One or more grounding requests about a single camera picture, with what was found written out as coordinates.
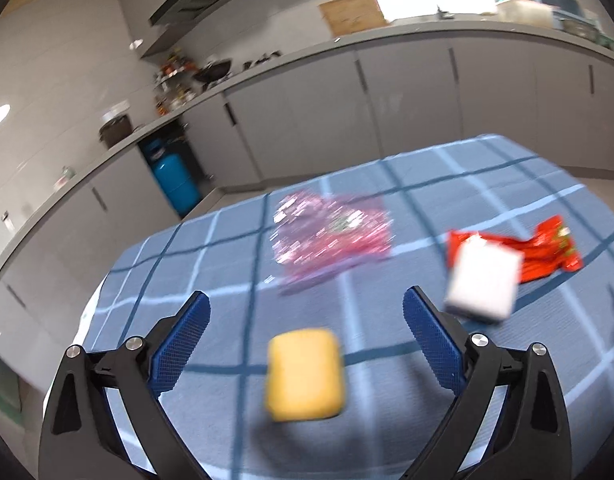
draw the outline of tablecloth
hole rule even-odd
[[[297,189],[381,196],[393,221],[390,257],[282,293],[269,238],[277,204]],[[614,425],[614,214],[568,173],[504,137],[388,157],[154,234],[110,270],[84,347],[114,349],[146,335],[202,290],[212,306],[209,327],[161,403],[214,479],[396,478],[452,402],[402,318],[405,290],[420,285],[442,306],[449,229],[529,237],[555,214],[570,227],[584,269],[521,285],[511,319],[468,329],[499,346],[548,347],[578,472]],[[263,404],[267,344],[318,326],[341,342],[347,405],[330,420],[274,424]],[[497,388],[466,465],[482,454],[503,394]],[[109,398],[132,460],[149,468],[117,391]]]

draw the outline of metal screw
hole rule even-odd
[[[66,354],[68,358],[73,359],[80,354],[80,347],[78,345],[72,345],[67,349]]]
[[[545,355],[547,353],[547,348],[541,343],[534,343],[532,345],[532,350],[536,355]]]
[[[486,335],[483,334],[474,334],[472,336],[472,343],[474,343],[476,346],[487,346],[487,344],[490,342],[489,339],[487,339]]]
[[[124,345],[128,350],[137,350],[142,346],[142,339],[139,337],[130,337]]]

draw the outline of blue container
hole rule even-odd
[[[172,207],[183,217],[196,207],[202,197],[180,155],[167,153],[161,140],[147,146],[151,171]]]

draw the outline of yellow sponge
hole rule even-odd
[[[328,418],[344,404],[340,349],[329,330],[295,330],[269,342],[267,409],[274,420]]]

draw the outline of transparent plastic package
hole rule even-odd
[[[382,197],[300,191],[274,214],[271,241],[283,266],[282,285],[310,286],[343,270],[389,256],[391,221]]]

